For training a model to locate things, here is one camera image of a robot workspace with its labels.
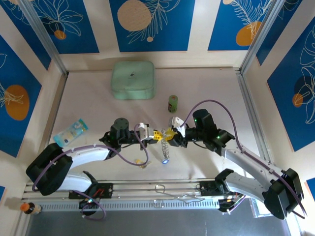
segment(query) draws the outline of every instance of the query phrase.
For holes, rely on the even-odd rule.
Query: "purple cable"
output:
[[[138,142],[140,143],[141,147],[143,148],[143,150],[144,150],[144,152],[145,152],[145,154],[146,154],[147,159],[146,159],[146,161],[145,161],[144,163],[142,163],[142,164],[132,163],[132,162],[128,161],[127,159],[125,159],[125,158],[124,158],[119,152],[117,152],[115,149],[113,149],[112,147],[106,146],[106,145],[87,145],[87,146],[82,146],[82,147],[76,147],[76,148],[70,149],[70,150],[68,150],[68,151],[65,151],[65,152],[61,153],[60,155],[58,155],[57,157],[55,157],[55,158],[44,168],[44,170],[39,174],[39,176],[37,177],[37,179],[35,180],[35,182],[34,182],[32,188],[31,188],[32,191],[34,191],[34,192],[37,192],[37,191],[38,191],[38,189],[35,189],[36,186],[37,186],[37,184],[38,184],[38,182],[39,182],[40,179],[44,176],[44,174],[47,172],[47,170],[48,170],[57,160],[59,160],[59,159],[60,159],[61,157],[63,157],[64,155],[67,155],[67,154],[69,154],[69,153],[73,153],[73,152],[76,152],[76,151],[86,150],[86,149],[90,149],[90,148],[106,148],[106,149],[111,150],[111,151],[113,151],[114,153],[116,153],[123,161],[125,161],[125,162],[128,163],[128,164],[131,164],[131,165],[133,165],[133,166],[143,166],[143,165],[146,165],[146,164],[148,163],[148,161],[149,161],[149,154],[148,154],[148,151],[147,151],[146,147],[145,147],[144,144],[141,142],[141,140],[140,140],[140,138],[139,138],[139,136],[138,136],[138,134],[137,134],[137,132],[136,132],[136,128],[137,128],[138,126],[139,126],[139,124],[136,124],[136,125],[134,126],[133,131],[134,131],[134,134],[135,134],[135,136],[136,136],[136,139],[138,140]],[[84,197],[86,197],[86,198],[92,199],[92,201],[95,202],[95,203],[103,210],[103,212],[104,212],[103,218],[106,216],[105,209],[100,205],[100,203],[99,203],[98,201],[94,200],[93,198],[91,198],[91,197],[89,197],[88,195],[86,195],[86,194],[84,194],[84,193],[81,193],[81,192],[79,192],[79,191],[74,190],[74,192],[76,192],[76,193],[78,193],[78,194],[80,194],[80,195],[82,195],[82,196],[84,196]]]
[[[204,101],[201,101],[201,102],[198,102],[192,109],[191,111],[189,112],[187,118],[185,119],[184,123],[180,126],[180,127],[183,127],[187,120],[189,119],[189,117],[191,116],[192,112],[202,103],[205,103],[205,102],[214,102],[214,103],[217,103],[219,104],[221,107],[223,107],[225,109],[225,111],[228,113],[228,115],[230,116],[231,118],[231,121],[232,121],[232,125],[233,125],[233,129],[234,129],[234,133],[235,133],[235,140],[236,140],[236,143],[237,143],[237,146],[239,147],[240,150],[242,150],[242,152],[248,156],[250,159],[252,159],[253,161],[257,162],[258,164],[260,164],[261,166],[263,166],[266,170],[268,171],[271,171],[271,173],[276,176],[287,188],[288,190],[290,191],[290,193],[293,195],[294,199],[297,201],[298,205],[301,207],[301,210],[304,214],[304,216],[296,213],[295,211],[292,211],[294,214],[296,214],[297,216],[301,217],[302,219],[305,219],[305,217],[307,216],[306,214],[306,211],[301,203],[301,200],[299,199],[299,197],[297,196],[297,194],[294,192],[293,188],[278,174],[276,173],[275,171],[271,170],[271,168],[269,166],[267,166],[265,163],[263,163],[261,160],[257,159],[256,157],[252,156],[251,154],[249,154],[248,152],[244,151],[243,148],[242,148],[242,145],[239,141],[239,138],[238,138],[238,134],[237,134],[237,130],[236,130],[236,124],[235,124],[235,120],[231,114],[231,112],[227,109],[226,106],[224,106],[222,103],[216,101],[216,100],[212,100],[212,99],[208,99],[208,100],[204,100]]]

